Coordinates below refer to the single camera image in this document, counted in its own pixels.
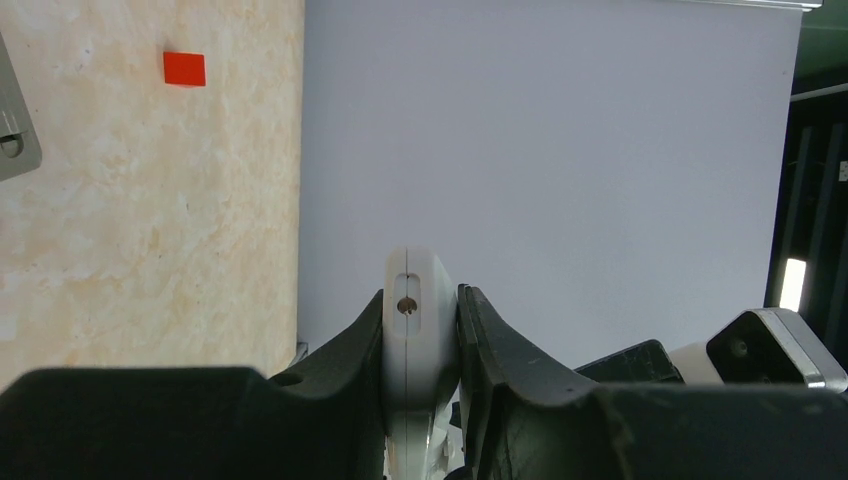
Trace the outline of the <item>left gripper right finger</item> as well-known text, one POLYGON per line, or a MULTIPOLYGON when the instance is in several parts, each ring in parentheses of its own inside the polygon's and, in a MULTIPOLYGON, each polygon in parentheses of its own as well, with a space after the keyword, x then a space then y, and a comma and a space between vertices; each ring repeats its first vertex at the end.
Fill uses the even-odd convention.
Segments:
POLYGON ((843 479, 847 399, 801 386, 598 382, 458 289, 461 479, 843 479))

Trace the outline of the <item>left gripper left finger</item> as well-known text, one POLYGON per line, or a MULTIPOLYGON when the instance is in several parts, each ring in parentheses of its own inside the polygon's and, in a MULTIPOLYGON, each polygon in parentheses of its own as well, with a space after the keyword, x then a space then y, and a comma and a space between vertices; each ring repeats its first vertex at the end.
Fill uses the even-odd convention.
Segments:
POLYGON ((271 377, 249 367, 26 373, 1 395, 1 475, 379 479, 382 300, 271 377))

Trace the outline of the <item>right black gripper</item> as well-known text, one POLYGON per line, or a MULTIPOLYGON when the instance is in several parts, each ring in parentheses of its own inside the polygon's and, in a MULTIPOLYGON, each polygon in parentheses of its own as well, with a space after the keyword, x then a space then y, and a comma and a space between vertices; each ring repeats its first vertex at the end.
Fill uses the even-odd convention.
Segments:
POLYGON ((655 339, 597 359, 575 372, 597 383, 684 383, 668 352, 655 339))

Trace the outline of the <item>white remote control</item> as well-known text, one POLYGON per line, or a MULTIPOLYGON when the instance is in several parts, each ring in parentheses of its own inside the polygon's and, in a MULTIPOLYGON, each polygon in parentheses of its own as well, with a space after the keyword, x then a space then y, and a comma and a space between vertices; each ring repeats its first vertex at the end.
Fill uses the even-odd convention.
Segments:
POLYGON ((4 39, 1 39, 0 122, 1 180, 39 168, 42 149, 4 39))
POLYGON ((395 249, 382 307, 382 407, 393 479, 428 479, 446 436, 437 425, 459 383, 457 286, 424 247, 395 249))

